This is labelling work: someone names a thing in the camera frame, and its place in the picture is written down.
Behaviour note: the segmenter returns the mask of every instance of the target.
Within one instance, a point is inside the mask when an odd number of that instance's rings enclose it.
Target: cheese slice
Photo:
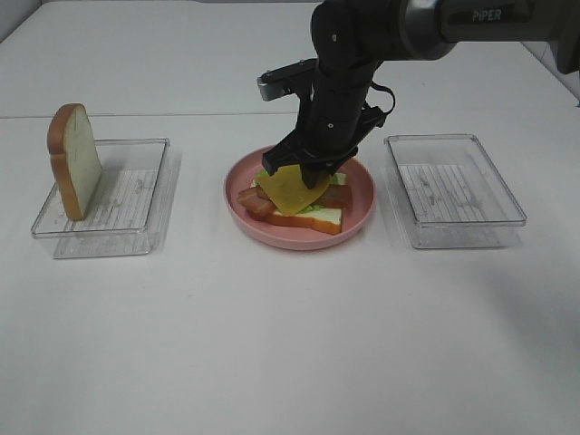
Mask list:
[[[276,174],[259,175],[256,183],[284,215],[295,215],[309,206],[328,189],[330,175],[319,179],[314,188],[308,188],[302,181],[299,165],[283,166]]]

